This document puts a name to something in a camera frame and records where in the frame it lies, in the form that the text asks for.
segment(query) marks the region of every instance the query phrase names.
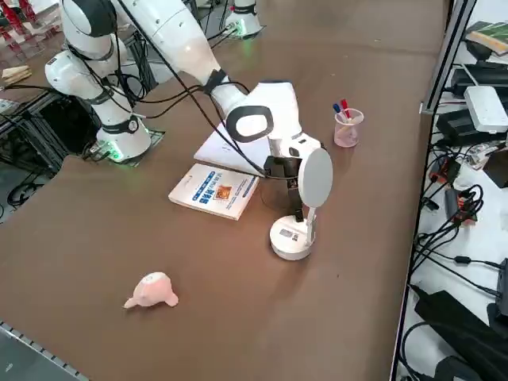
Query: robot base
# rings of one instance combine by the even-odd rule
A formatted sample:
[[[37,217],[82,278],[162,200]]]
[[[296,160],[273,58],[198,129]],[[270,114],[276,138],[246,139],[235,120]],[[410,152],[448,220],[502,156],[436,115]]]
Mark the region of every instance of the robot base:
[[[110,160],[121,163],[148,151],[152,138],[143,123],[140,122],[135,133],[107,133],[100,129],[97,132],[97,141],[102,141],[108,146]]]
[[[302,260],[308,256],[314,243],[307,242],[307,220],[297,222],[294,216],[282,217],[270,229],[274,252],[285,260]]]
[[[237,38],[253,36],[263,28],[260,25],[260,19],[256,14],[252,13],[238,14],[233,12],[228,18],[226,18],[225,24],[234,24],[237,31],[232,35],[232,37]]]

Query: white cable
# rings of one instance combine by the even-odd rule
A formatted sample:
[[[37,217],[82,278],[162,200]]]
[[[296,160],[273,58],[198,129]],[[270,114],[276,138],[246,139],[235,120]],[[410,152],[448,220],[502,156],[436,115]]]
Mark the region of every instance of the white cable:
[[[460,64],[460,66],[466,71],[466,74],[468,75],[469,78],[471,78],[471,81],[473,81],[473,83],[475,84],[475,86],[479,86],[478,84],[478,81],[475,79],[475,77],[473,77],[473,74],[471,74],[471,72],[468,70],[468,68],[466,67],[466,65],[464,65],[463,63]]]

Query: green book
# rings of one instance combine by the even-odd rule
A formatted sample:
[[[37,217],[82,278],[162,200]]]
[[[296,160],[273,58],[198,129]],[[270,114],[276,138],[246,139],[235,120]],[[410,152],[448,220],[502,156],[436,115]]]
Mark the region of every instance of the green book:
[[[466,40],[477,42],[499,56],[508,53],[508,23],[478,21],[466,31]]]

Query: white paper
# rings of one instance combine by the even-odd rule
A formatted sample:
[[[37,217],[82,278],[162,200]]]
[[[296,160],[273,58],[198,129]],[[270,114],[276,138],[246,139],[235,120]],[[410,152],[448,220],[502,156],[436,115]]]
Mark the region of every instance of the white paper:
[[[229,141],[232,141],[223,124],[220,124],[217,129]],[[238,143],[238,146],[250,160],[260,167],[264,166],[264,162],[270,155],[270,146],[267,137],[262,137],[250,143]],[[194,154],[194,158],[196,160],[206,161],[207,163],[221,165],[222,167],[236,169],[237,171],[260,175],[247,160],[234,151],[215,131]]]

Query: brown table surface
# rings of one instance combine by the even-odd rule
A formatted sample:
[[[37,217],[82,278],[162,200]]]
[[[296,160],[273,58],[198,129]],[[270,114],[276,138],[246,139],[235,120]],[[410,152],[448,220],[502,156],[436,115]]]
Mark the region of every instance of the brown table surface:
[[[210,134],[187,100],[149,122],[167,133],[138,168],[69,158],[2,226],[0,318],[94,380],[386,380],[429,133],[418,106],[443,10],[441,0],[259,1],[262,34],[216,49],[249,87],[290,79],[304,130],[329,148],[333,190],[309,258],[272,253],[283,212],[260,188],[239,221],[167,200]],[[171,81],[152,98],[178,89]],[[340,97],[366,115],[354,149],[332,143]],[[180,304],[123,310],[151,271],[172,277]]]

